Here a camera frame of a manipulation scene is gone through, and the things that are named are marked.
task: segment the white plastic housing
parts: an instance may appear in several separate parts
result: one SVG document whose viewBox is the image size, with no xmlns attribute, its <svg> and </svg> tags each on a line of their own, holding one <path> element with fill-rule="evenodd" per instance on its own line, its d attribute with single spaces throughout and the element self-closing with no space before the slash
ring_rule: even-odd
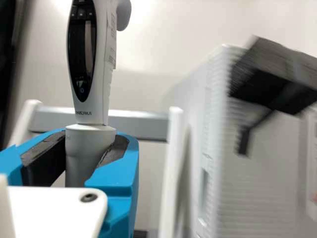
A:
<svg viewBox="0 0 317 238">
<path fill-rule="evenodd" d="M 67 187 L 82 187 L 94 172 L 106 149 L 114 142 L 116 130 L 110 126 L 69 125 L 66 127 Z"/>
<path fill-rule="evenodd" d="M 306 213 L 317 222 L 317 112 L 311 110 L 307 120 L 307 183 L 306 183 Z"/>
<path fill-rule="evenodd" d="M 5 175 L 0 175 L 0 237 L 15 238 L 7 186 Z"/>
<path fill-rule="evenodd" d="M 112 52 L 115 61 L 116 36 L 111 37 L 111 32 L 116 34 L 117 2 L 115 0 L 93 0 L 93 2 L 97 18 L 97 40 L 94 75 L 88 98 L 84 102 L 79 101 L 71 80 L 70 84 L 77 122 L 107 125 L 110 84 L 112 70 L 115 67 L 115 63 L 111 63 L 107 56 Z"/>
</svg>

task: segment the black plastic part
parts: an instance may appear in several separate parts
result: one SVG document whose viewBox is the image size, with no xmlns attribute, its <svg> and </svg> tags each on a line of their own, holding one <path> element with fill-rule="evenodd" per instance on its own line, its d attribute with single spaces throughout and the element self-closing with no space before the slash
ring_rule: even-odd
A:
<svg viewBox="0 0 317 238">
<path fill-rule="evenodd" d="M 65 171 L 65 131 L 55 133 L 22 154 L 22 182 L 26 186 L 51 186 Z"/>
<path fill-rule="evenodd" d="M 249 138 L 250 138 L 250 129 L 249 128 L 243 129 L 241 132 L 241 138 L 240 138 L 240 143 L 238 148 L 238 153 L 240 155 L 248 154 Z"/>
<path fill-rule="evenodd" d="M 234 65 L 230 95 L 269 108 L 253 125 L 242 129 L 239 154 L 248 154 L 252 129 L 275 111 L 295 115 L 317 101 L 316 69 L 316 58 L 262 38 Z"/>
<path fill-rule="evenodd" d="M 133 238 L 147 238 L 147 237 L 148 237 L 147 231 L 135 230 L 133 233 Z"/>
<path fill-rule="evenodd" d="M 116 135 L 114 143 L 105 151 L 97 168 L 123 158 L 128 144 L 129 140 L 127 138 L 122 135 Z"/>
</svg>

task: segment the black rubber pad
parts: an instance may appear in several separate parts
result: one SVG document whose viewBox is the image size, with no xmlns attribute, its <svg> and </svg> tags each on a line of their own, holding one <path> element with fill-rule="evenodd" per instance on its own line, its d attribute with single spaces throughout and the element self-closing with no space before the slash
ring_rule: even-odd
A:
<svg viewBox="0 0 317 238">
<path fill-rule="evenodd" d="M 65 131 L 57 132 L 21 156 L 23 185 L 51 186 L 65 171 Z"/>
</svg>

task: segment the white device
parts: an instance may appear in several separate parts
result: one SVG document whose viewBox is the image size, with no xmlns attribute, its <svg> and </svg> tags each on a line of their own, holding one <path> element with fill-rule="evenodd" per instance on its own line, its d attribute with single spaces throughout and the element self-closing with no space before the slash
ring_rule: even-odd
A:
<svg viewBox="0 0 317 238">
<path fill-rule="evenodd" d="M 108 126 L 116 31 L 124 30 L 130 0 L 74 0 L 68 33 L 68 66 L 77 124 L 66 127 L 66 186 L 82 186 L 114 142 Z"/>
<path fill-rule="evenodd" d="M 231 66 L 243 52 L 221 46 L 165 97 L 165 109 L 183 109 L 182 133 L 190 129 L 188 145 L 177 158 L 186 155 L 188 166 L 180 167 L 175 226 L 161 231 L 165 237 L 316 237 L 316 223 L 300 202 L 306 188 L 306 176 L 299 173 L 303 166 L 306 170 L 306 157 L 299 157 L 303 120 L 277 112 L 254 130 L 248 158 L 236 153 L 241 126 L 266 111 L 228 96 Z M 164 183 L 163 190 L 174 185 Z M 163 199 L 161 210 L 171 204 Z"/>
<path fill-rule="evenodd" d="M 0 175 L 0 237 L 97 238 L 107 196 L 93 188 L 7 186 Z"/>
<path fill-rule="evenodd" d="M 317 222 L 317 111 L 311 109 L 306 114 L 307 136 L 307 185 L 306 212 Z"/>
</svg>

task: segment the black panel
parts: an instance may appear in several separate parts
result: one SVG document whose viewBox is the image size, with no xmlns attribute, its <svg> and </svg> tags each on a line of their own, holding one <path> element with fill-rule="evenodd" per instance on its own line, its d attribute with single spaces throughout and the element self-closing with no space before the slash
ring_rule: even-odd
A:
<svg viewBox="0 0 317 238">
<path fill-rule="evenodd" d="M 68 26 L 68 65 L 77 98 L 89 95 L 96 57 L 97 22 L 91 0 L 73 2 Z"/>
<path fill-rule="evenodd" d="M 21 156 L 23 185 L 51 186 L 65 171 L 65 131 L 55 133 Z"/>
</svg>

